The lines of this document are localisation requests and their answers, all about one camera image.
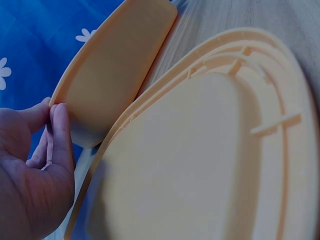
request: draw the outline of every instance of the blue fabric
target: blue fabric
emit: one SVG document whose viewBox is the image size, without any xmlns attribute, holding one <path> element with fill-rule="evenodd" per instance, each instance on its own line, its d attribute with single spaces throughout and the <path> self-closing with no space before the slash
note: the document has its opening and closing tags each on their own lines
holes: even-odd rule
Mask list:
<svg viewBox="0 0 320 240">
<path fill-rule="evenodd" d="M 0 0 L 0 107 L 26 109 L 51 96 L 86 39 L 122 1 Z M 32 136 L 30 155 L 41 134 Z M 81 151 L 74 146 L 76 159 Z"/>
</svg>

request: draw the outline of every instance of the flower pattern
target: flower pattern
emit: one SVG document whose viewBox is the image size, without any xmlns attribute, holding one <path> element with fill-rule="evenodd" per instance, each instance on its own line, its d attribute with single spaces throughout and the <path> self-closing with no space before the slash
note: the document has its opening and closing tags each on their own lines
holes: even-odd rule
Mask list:
<svg viewBox="0 0 320 240">
<path fill-rule="evenodd" d="M 5 90 L 6 89 L 6 81 L 5 77 L 9 77 L 11 75 L 11 69 L 10 67 L 5 67 L 7 63 L 7 58 L 3 57 L 0 60 L 0 90 Z"/>
<path fill-rule="evenodd" d="M 83 35 L 75 36 L 75 39 L 77 39 L 79 42 L 86 43 L 96 31 L 97 30 L 95 29 L 90 33 L 87 29 L 82 28 L 81 32 Z"/>
</svg>

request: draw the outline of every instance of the plastic lid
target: plastic lid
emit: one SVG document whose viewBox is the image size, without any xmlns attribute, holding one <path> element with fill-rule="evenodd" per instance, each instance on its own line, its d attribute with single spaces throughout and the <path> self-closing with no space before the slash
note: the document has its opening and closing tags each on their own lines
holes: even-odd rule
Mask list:
<svg viewBox="0 0 320 240">
<path fill-rule="evenodd" d="M 50 102 L 67 104 L 73 143 L 103 141 L 135 99 L 176 16 L 167 0 L 125 0 L 83 45 Z"/>
<path fill-rule="evenodd" d="M 318 127 L 293 54 L 270 33 L 194 48 L 116 121 L 87 232 L 118 239 L 314 239 Z"/>
</svg>

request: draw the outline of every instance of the wooden surface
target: wooden surface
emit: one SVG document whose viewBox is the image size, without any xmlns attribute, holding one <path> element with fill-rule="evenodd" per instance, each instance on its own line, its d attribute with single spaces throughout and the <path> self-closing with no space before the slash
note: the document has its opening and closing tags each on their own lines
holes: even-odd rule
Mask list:
<svg viewBox="0 0 320 240">
<path fill-rule="evenodd" d="M 173 0 L 178 18 L 144 89 L 192 48 L 228 29 L 257 27 L 295 54 L 320 109 L 320 0 Z"/>
</svg>

